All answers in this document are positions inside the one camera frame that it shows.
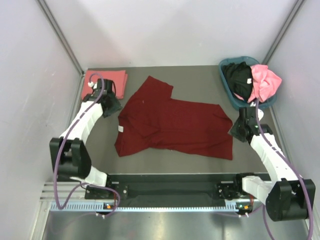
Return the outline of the dark red t-shirt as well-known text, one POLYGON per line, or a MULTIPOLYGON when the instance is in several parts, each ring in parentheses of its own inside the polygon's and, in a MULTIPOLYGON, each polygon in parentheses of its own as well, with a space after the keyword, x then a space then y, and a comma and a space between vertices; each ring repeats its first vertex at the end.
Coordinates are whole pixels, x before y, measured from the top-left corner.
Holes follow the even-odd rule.
POLYGON ((173 86, 149 76, 118 115, 120 157, 148 148, 233 159, 232 120, 218 104, 172 98, 173 86))

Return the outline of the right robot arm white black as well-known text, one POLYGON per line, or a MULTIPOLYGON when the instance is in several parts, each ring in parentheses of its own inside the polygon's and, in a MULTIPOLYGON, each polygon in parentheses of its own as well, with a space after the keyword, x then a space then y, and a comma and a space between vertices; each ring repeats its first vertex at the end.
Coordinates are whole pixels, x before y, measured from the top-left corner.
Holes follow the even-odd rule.
POLYGON ((248 195, 259 200, 274 221, 305 220, 313 209, 316 186, 310 179, 299 177, 285 161, 271 128, 259 124, 255 107, 239 108, 239 117, 229 134, 243 143, 249 143, 266 168, 269 180, 255 173, 238 173, 233 183, 218 183, 220 198, 233 200, 248 195))

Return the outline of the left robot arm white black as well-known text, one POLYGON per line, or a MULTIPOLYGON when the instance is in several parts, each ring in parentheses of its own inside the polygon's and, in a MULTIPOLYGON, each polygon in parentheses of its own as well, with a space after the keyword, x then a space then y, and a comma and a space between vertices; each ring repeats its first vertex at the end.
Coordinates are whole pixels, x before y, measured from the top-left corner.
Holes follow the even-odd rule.
POLYGON ((70 126, 49 142, 52 170, 55 177, 67 177, 81 183, 96 185, 102 198, 109 198, 114 191, 108 175, 92 165, 86 148, 88 137, 101 118, 107 118, 122 109, 116 97, 114 81, 99 78, 89 82, 92 92, 85 95, 80 109, 70 126))

